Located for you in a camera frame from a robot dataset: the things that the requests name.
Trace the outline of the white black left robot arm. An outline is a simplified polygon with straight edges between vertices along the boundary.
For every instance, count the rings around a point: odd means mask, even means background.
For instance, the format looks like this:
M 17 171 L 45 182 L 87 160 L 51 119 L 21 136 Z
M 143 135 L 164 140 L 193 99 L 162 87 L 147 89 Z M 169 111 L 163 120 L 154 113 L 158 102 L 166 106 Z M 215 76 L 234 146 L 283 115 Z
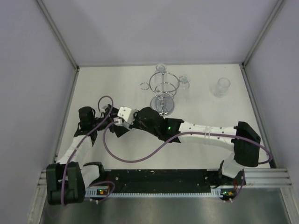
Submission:
M 88 187 L 105 182 L 106 174 L 101 162 L 84 163 L 85 155 L 92 149 L 98 131 L 111 122 L 119 122 L 113 130 L 117 136 L 127 132 L 133 123 L 134 112 L 127 107 L 116 109 L 111 105 L 100 112 L 102 116 L 97 118 L 93 108 L 86 106 L 79 109 L 79 123 L 70 147 L 56 163 L 47 166 L 47 199 L 50 205 L 81 203 Z

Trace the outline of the clear ribbed wine glass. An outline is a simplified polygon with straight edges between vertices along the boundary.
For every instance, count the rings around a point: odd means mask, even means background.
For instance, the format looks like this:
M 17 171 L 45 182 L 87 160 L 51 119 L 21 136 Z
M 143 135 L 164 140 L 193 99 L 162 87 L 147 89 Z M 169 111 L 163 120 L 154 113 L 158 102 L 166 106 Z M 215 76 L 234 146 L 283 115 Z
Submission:
M 190 78 L 187 75 L 179 77 L 179 88 L 183 90 L 190 88 Z

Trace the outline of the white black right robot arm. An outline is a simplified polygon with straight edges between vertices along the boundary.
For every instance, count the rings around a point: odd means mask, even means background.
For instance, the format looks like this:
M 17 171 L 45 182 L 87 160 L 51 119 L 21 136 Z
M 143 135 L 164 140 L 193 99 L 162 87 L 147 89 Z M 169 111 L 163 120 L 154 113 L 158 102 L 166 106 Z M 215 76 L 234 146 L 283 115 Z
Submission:
M 222 184 L 230 184 L 245 167 L 255 168 L 259 164 L 261 138 L 246 122 L 240 121 L 233 127 L 202 126 L 164 118 L 150 107 L 139 111 L 124 109 L 119 115 L 129 128 L 146 131 L 164 142 L 199 143 L 231 151 L 218 173 Z

